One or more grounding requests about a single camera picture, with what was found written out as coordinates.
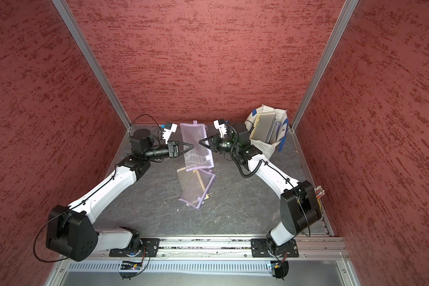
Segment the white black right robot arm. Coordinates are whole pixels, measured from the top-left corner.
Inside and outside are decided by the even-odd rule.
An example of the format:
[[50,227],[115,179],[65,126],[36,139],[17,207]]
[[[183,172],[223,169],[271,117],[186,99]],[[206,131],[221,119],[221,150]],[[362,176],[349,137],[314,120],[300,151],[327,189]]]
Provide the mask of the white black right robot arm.
[[199,144],[216,153],[227,154],[243,178],[258,176],[280,199],[280,222],[266,235],[265,246],[271,256],[286,256],[289,242],[322,219],[315,187],[298,181],[276,167],[250,141],[250,131],[243,123],[213,122],[218,134],[199,140]]

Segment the aluminium right corner post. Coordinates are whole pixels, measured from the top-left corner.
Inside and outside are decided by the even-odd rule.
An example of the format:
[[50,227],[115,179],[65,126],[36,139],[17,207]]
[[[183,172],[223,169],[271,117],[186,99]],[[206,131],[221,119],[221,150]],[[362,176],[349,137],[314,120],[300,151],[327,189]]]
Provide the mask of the aluminium right corner post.
[[311,81],[307,87],[307,90],[305,92],[305,95],[303,96],[303,99],[301,101],[301,104],[296,112],[296,115],[294,116],[294,119],[291,124],[290,132],[295,133],[297,130],[297,127],[299,126],[299,123],[305,113],[305,110],[307,109],[307,106],[309,105],[313,94],[315,93],[318,84],[320,80],[322,79],[322,76],[324,75],[324,72],[332,58],[332,55],[334,51],[337,48],[337,45],[342,38],[342,35],[350,21],[350,18],[352,14],[355,11],[355,8],[357,4],[359,3],[358,0],[346,0],[344,2],[344,5],[342,7],[342,10],[338,16],[338,19],[333,27],[333,30],[330,34],[330,37],[327,41],[327,44],[324,48],[324,51],[321,55],[321,58],[318,62],[318,65],[315,69],[315,72],[311,78]]

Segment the aluminium front rail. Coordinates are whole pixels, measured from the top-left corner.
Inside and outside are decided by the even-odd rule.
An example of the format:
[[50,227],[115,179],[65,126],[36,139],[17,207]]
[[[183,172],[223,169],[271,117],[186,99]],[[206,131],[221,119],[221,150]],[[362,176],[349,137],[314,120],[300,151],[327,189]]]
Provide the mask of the aluminium front rail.
[[296,237],[274,251],[268,249],[265,236],[257,235],[161,236],[141,240],[146,254],[160,260],[257,260],[276,257],[289,260],[351,260],[342,238],[321,235]]

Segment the large purple trimmed pouch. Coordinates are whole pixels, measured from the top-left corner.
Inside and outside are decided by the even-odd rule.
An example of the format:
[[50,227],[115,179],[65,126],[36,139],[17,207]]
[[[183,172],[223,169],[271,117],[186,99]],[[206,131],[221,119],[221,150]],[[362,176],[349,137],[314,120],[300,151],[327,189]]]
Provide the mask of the large purple trimmed pouch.
[[179,201],[199,209],[209,195],[217,175],[206,169],[187,171],[186,168],[178,169],[177,174],[182,189]]

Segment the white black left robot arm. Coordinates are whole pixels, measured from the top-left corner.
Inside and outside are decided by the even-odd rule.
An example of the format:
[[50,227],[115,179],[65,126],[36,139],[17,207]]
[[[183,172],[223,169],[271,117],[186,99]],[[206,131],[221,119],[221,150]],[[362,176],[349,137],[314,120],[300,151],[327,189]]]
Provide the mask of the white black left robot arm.
[[58,205],[51,210],[47,249],[76,262],[106,250],[144,257],[145,246],[138,231],[128,227],[96,230],[93,224],[114,199],[145,175],[151,162],[180,157],[194,148],[190,143],[171,141],[171,133],[166,129],[163,139],[159,139],[148,129],[136,130],[130,137],[131,154],[115,165],[106,179],[68,206]]

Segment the small yellow trimmed pouch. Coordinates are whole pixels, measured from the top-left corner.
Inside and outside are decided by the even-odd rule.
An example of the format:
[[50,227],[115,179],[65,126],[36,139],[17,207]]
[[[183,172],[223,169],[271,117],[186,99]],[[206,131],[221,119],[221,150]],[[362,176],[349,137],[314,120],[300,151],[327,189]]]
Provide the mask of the small yellow trimmed pouch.
[[268,143],[275,125],[275,113],[261,113],[257,115],[251,139]]

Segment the aluminium corner post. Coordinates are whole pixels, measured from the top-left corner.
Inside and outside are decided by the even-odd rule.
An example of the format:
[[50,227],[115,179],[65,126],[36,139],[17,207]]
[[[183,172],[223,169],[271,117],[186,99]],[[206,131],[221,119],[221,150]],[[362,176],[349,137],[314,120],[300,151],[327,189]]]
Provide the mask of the aluminium corner post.
[[305,92],[305,95],[303,96],[303,99],[301,101],[301,104],[296,112],[296,115],[294,116],[294,119],[291,124],[290,132],[295,133],[297,130],[297,127],[299,126],[299,123],[305,113],[305,110],[307,109],[307,106],[309,105],[313,94],[315,93],[318,84],[320,80],[322,79],[322,76],[324,75],[324,72],[332,58],[332,55],[334,51],[337,48],[337,45],[342,38],[342,35],[350,21],[350,18],[352,14],[355,11],[355,8],[357,4],[359,3],[358,0],[346,0],[344,2],[344,5],[342,7],[342,10],[338,16],[338,19],[333,27],[333,30],[330,34],[330,37],[327,41],[327,44],[324,48],[324,51],[321,55],[321,58],[318,62],[318,65],[315,69],[315,72],[311,78],[311,81],[307,87],[307,90]]
[[64,24],[68,28],[71,36],[75,40],[75,43],[81,50],[97,81],[100,83],[103,91],[106,93],[117,115],[120,117],[122,123],[125,125],[125,128],[129,130],[132,126],[131,120],[126,114],[126,111],[123,108],[122,104],[120,103],[120,100],[116,95],[111,83],[109,82],[105,72],[103,71],[100,63],[96,59],[94,51],[91,49],[87,39],[85,38],[79,25],[77,24],[75,17],[72,14],[67,2],[63,0],[52,0],[52,3],[55,6],[58,14],[64,21]]

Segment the aluminium left corner post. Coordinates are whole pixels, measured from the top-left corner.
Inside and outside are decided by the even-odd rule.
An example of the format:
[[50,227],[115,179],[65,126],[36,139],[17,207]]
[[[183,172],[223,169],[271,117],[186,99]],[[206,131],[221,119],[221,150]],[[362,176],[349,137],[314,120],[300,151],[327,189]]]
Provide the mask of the aluminium left corner post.
[[94,51],[91,49],[87,39],[85,38],[79,25],[77,24],[75,17],[72,14],[67,2],[63,0],[52,0],[52,3],[55,6],[58,14],[64,21],[64,24],[68,28],[71,36],[75,40],[75,43],[81,50],[97,81],[100,83],[103,91],[106,93],[117,115],[120,117],[122,123],[125,125],[125,128],[129,130],[132,126],[131,120],[126,114],[126,111],[123,108],[122,104],[120,103],[120,100],[116,95],[111,83],[109,82],[105,72],[103,71],[100,63],[96,59]]

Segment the small purple pouch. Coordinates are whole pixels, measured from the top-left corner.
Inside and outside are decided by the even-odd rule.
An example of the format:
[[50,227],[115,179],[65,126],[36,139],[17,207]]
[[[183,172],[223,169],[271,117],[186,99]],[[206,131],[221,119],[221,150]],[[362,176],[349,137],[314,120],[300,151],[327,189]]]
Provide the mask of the small purple pouch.
[[199,140],[207,138],[206,125],[193,121],[192,124],[181,123],[180,128],[183,142],[193,144],[194,147],[184,154],[186,170],[213,168],[214,160],[212,151],[199,144]]

